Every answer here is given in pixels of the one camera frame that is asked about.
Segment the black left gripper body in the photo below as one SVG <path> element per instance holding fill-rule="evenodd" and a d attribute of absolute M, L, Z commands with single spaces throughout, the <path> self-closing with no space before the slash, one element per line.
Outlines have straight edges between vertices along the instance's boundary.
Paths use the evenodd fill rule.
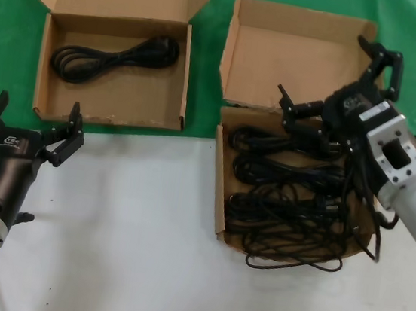
<path fill-rule="evenodd" d="M 0 125 L 0 220 L 10 229 L 43 164 L 42 134 Z"/>

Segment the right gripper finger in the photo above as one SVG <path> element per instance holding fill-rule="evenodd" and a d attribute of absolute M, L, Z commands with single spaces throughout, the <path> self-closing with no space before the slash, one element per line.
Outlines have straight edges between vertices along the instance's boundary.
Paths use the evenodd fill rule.
<path fill-rule="evenodd" d="M 281 99 L 283 129 L 291 136 L 301 136 L 318 145 L 320 149 L 330 150 L 332 145 L 327 134 L 323 132 L 320 116 L 323 113 L 322 100 L 295 104 L 282 84 L 278 84 Z"/>
<path fill-rule="evenodd" d="M 399 51 L 388 50 L 381 43 L 369 42 L 363 35 L 358 38 L 359 46 L 371 60 L 369 66 L 359 77 L 356 83 L 359 93 L 367 99 L 390 100 L 397 102 L 402 84 L 402 73 L 404 72 L 404 57 Z M 385 68 L 391 68 L 389 87 L 380 89 L 375 84 L 377 78 L 382 75 Z"/>

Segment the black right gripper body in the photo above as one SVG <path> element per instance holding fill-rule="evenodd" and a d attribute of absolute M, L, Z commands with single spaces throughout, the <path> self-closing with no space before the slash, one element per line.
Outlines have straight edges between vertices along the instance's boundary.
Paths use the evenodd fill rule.
<path fill-rule="evenodd" d="M 392 108 L 376 85 L 358 81 L 335 91 L 323 104 L 323 124 L 340 142 L 350 141 L 352 157 L 365 167 L 367 185 L 374 195 L 383 186 L 384 174 L 371 152 L 367 132 L 389 121 Z"/>

